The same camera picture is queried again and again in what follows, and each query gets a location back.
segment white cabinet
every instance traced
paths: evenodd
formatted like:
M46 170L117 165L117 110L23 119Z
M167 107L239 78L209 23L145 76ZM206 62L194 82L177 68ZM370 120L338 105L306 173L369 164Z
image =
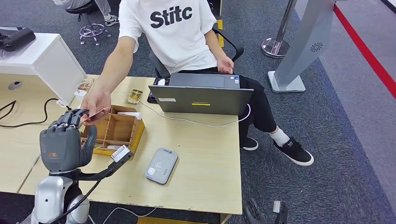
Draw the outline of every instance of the white cabinet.
M69 105L76 85L86 78L86 73L59 34L35 35L36 39L24 48L5 52L0 60L0 74L39 76Z

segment man's hand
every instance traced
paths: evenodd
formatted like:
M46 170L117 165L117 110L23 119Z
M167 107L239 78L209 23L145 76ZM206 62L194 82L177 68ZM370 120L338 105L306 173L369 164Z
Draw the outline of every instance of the man's hand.
M111 96L110 93L95 86L87 93L81 103L81 109L88 109L89 115L92 116L96 112L102 110L95 116L89 118L84 122L84 125L90 126L95 124L98 120L104 118L109 112L111 107Z
M232 75L233 69L234 69L234 62L231 60L231 58L224 56L221 57L220 59L217 59L218 72Z

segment black cable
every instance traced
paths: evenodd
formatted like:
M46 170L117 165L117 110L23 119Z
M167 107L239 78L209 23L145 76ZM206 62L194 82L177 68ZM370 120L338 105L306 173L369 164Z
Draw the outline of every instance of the black cable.
M75 210L93 192L93 190L95 190L95 188L99 185L100 181L102 180L96 181L95 185L86 193L86 195L84 195L84 197L81 200L77 202L77 204L75 204L73 207L67 210L63 215L58 216L58 218L55 218L54 221L51 222L51 224L56 224L57 221L59 221L60 219L71 213L73 210Z
M50 101L52 101L52 100L58 101L59 99L57 99L57 98L51 98L51 99L48 99L47 101L45 101L45 104L44 104L45 119L44 119L43 121L39 121L39 122L28 122L28 123L24 123L24 124L20 124L20 125L14 125L14 126L0 125L0 127L21 127L21 126L25 126L25 125L37 125L37 124L42 124L42 123L46 122L47 119L48 119L47 104L48 104L48 102L50 102ZM14 100L13 102L11 102L11 103L5 105L4 107L2 107L2 108L0 109L0 111L2 111L2 110L4 110L5 108L11 106L10 111L8 111L5 115L3 115L3 116L0 118L0 120L3 119L3 118L5 118L7 115L9 115L9 114L11 113L11 111L14 109L15 104L16 104L16 100Z

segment black sneaker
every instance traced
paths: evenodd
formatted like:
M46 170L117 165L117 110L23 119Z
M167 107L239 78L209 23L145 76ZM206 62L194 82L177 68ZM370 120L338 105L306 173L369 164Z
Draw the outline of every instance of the black sneaker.
M313 163L313 156L308 151L304 150L300 143L298 143L293 137L291 137L283 147L278 146L275 141L274 145L295 164L300 166L309 166Z
M248 137L246 139L245 145L242 146L241 148L243 148L247 151L253 151L253 150L256 150L258 147L259 147L259 143L256 140Z
M110 15L110 14L105 15L105 25L106 25L107 27L110 27L110 26L112 26L112 25L114 25L114 24L117 24L117 23L120 23L120 22L118 21L118 17L117 17L117 16L115 16L115 15Z

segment wooden tray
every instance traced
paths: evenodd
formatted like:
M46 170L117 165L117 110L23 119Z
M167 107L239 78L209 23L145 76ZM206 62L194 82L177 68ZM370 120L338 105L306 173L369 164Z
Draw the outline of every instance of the wooden tray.
M108 146L126 145L135 154L141 135L144 130L142 119L133 116L117 114L117 112L136 112L132 107L112 105L110 113L96 124L98 136L97 145L93 153L100 155L111 155L115 150ZM86 141L88 128L84 127L81 140Z

